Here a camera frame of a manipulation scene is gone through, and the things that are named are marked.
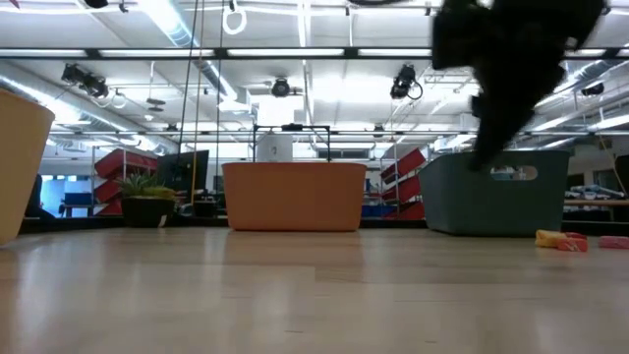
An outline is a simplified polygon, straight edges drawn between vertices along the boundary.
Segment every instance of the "black object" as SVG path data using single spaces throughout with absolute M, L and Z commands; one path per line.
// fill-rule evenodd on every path
M 120 9 L 120 12 L 123 13 L 123 14 L 128 14 L 129 13 L 129 9 L 125 5 L 125 0 L 122 0 L 122 2 L 120 2 L 120 4 L 118 4 L 118 9 Z
M 373 131 L 374 132 L 384 132 L 384 127 L 381 124 L 376 124 L 373 126 Z M 384 135 L 382 134 L 373 134 L 374 138 L 382 138 L 384 137 Z
M 109 95 L 109 87 L 105 83 L 105 78 L 84 71 L 76 64 L 66 64 L 61 80 L 70 85 L 78 85 L 79 89 L 95 98 L 103 98 Z
M 275 79 L 275 84 L 271 88 L 271 94 L 275 97 L 286 97 L 291 92 L 288 81 L 283 78 Z
M 157 158 L 157 179 L 175 191 L 188 192 L 188 196 L 192 191 L 205 189 L 209 151 L 197 151 L 197 173 L 193 187 L 194 161 L 194 152 L 161 156 Z
M 26 217 L 38 217 L 41 220 L 51 220 L 55 219 L 55 217 L 48 211 L 41 208 L 41 185 L 43 184 L 43 179 L 40 174 L 37 174 L 35 177 L 35 182 L 32 185 L 32 190 L 30 190 L 29 203 L 27 204 L 27 209 L 25 210 L 24 216 Z
M 86 0 L 86 4 L 94 9 L 101 9 L 109 5 L 109 2 L 107 0 Z
M 472 98 L 481 118 L 473 170 L 533 118 L 535 105 L 564 76 L 566 43 L 574 39 L 569 49 L 581 48 L 604 6 L 604 0 L 496 0 L 491 8 L 477 0 L 444 1 L 432 25 L 432 67 L 471 66 L 481 86 Z
M 161 227 L 172 217 L 175 201 L 157 198 L 125 198 L 122 216 L 129 227 Z
M 583 96 L 600 95 L 603 92 L 605 92 L 605 85 L 603 85 L 602 83 L 596 84 L 592 86 L 591 88 L 583 88 L 581 90 L 581 94 Z
M 413 85 L 417 85 L 420 88 L 422 87 L 416 80 L 415 68 L 413 65 L 404 64 L 402 69 L 398 73 L 397 77 L 393 80 L 393 86 L 391 87 L 391 98 L 393 99 L 402 99 L 404 97 L 409 97 L 412 99 L 420 99 L 424 94 L 424 89 L 422 88 L 422 94 L 418 97 L 409 96 L 409 91 Z

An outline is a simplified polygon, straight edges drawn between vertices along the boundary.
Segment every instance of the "wooden floor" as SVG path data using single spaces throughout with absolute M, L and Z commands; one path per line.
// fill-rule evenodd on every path
M 629 252 L 425 230 L 27 237 L 0 248 L 0 352 L 626 354 Z

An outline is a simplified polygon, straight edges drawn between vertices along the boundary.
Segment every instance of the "white container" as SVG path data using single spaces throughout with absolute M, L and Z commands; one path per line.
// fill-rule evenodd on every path
M 18 236 L 54 113 L 0 89 L 0 122 L 11 132 L 0 140 L 0 245 Z

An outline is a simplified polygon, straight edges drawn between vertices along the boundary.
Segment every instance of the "red object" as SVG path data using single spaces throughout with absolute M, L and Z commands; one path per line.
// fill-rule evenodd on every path
M 397 161 L 397 174 L 399 177 L 405 176 L 407 173 L 420 167 L 424 162 L 426 162 L 426 158 L 418 148 L 415 148 Z M 380 173 L 380 177 L 386 184 L 395 182 L 395 163 L 386 167 Z
M 424 203 L 413 202 L 406 203 L 400 206 L 400 215 L 398 216 L 397 210 L 390 212 L 384 216 L 388 220 L 422 220 L 426 218 L 424 213 Z
M 122 204 L 120 198 L 112 200 L 109 202 L 109 205 L 103 208 L 103 210 L 98 212 L 98 215 L 121 215 L 122 214 Z
M 578 238 L 557 240 L 557 250 L 569 252 L 588 252 L 588 241 Z
M 629 237 L 600 236 L 599 247 L 617 250 L 629 250 Z
M 411 176 L 400 182 L 398 186 L 400 192 L 399 198 L 397 198 L 395 194 L 395 192 L 397 192 L 397 189 L 395 188 L 395 186 L 393 186 L 387 189 L 386 192 L 382 193 L 382 199 L 384 201 L 398 200 L 399 203 L 405 203 L 422 192 L 422 187 L 420 186 L 420 178 L 418 176 Z
M 108 203 L 111 199 L 117 197 L 119 193 L 120 186 L 118 186 L 115 180 L 105 181 L 105 183 L 94 190 L 94 195 L 99 203 Z
M 582 235 L 578 232 L 566 232 L 566 237 L 568 238 L 576 238 L 576 239 L 580 239 L 580 240 L 587 240 L 588 236 L 586 235 Z
M 117 148 L 109 152 L 94 164 L 98 177 L 105 179 L 115 179 L 122 175 L 125 162 L 124 151 Z M 147 157 L 134 152 L 127 151 L 127 175 L 137 172 L 154 171 L 157 169 L 157 159 Z

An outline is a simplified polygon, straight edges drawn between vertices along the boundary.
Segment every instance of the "yellow object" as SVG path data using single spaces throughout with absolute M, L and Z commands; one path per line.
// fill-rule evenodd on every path
M 538 247 L 557 248 L 559 240 L 567 237 L 566 234 L 561 232 L 538 230 L 535 234 L 535 245 Z

